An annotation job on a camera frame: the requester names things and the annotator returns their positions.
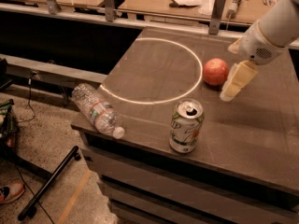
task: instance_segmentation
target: aluminum can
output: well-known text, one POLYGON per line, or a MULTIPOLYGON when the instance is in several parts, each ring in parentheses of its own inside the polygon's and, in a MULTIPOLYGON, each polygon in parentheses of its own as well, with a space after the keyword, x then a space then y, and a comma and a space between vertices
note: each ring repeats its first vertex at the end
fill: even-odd
POLYGON ((202 105, 193 99, 182 99, 174 107, 170 146, 179 153, 189 153, 196 147, 200 129, 204 121, 202 105))

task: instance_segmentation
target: drawer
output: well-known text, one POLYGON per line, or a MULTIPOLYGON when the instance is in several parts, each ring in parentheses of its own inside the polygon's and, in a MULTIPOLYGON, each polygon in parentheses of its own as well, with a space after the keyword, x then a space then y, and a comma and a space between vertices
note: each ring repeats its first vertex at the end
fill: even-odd
POLYGON ((299 222, 294 212, 260 203, 224 189, 217 189, 100 148, 89 147, 83 154, 91 170, 100 176, 212 216, 244 224, 299 222))
POLYGON ((173 224, 173 222, 168 222, 158 217, 154 217, 140 210, 136 210, 123 203, 118 203, 116 201, 109 201, 108 207, 111 213, 116 216, 131 220, 140 224, 173 224))
POLYGON ((168 202, 165 199, 159 198, 159 196, 148 195, 144 191, 133 189, 129 186, 125 186, 120 182, 113 182, 113 180, 107 180, 103 178, 102 182, 98 183, 100 190, 111 201, 117 201, 124 203, 141 211, 156 217, 161 217, 164 220, 172 223, 192 223, 192 224, 222 224, 222 221, 218 221, 209 217, 204 217, 191 210, 180 207, 177 203, 168 202))

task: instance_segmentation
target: crushed plastic bottle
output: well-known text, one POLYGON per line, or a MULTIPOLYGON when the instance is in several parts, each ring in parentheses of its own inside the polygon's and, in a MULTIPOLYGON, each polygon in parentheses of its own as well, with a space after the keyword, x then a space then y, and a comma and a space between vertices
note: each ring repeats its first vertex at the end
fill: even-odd
POLYGON ((98 132, 116 139, 124 136, 119 113, 94 87, 79 84, 72 92, 72 100, 98 132))

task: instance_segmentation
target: shoe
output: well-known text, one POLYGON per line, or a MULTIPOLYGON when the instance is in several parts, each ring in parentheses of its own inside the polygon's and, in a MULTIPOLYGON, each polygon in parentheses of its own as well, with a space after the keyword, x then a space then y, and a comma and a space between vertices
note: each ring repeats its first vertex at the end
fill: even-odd
POLYGON ((10 203, 20 198, 25 192, 25 186, 21 182, 16 182, 0 188, 0 204, 10 203))

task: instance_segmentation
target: gray table surface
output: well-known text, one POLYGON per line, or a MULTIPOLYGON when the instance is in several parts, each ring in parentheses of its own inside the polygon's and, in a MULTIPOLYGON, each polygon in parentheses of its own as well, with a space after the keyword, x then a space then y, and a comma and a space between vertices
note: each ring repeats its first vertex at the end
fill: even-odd
MULTIPOLYGON (((286 50, 230 103, 201 80, 200 62, 242 61, 234 42, 214 35, 145 29, 99 88, 120 112, 120 142, 299 195, 299 85, 286 50), (196 149, 179 154, 168 144, 179 97, 198 100, 206 119, 196 149)), ((74 129, 100 135, 82 114, 74 129)))

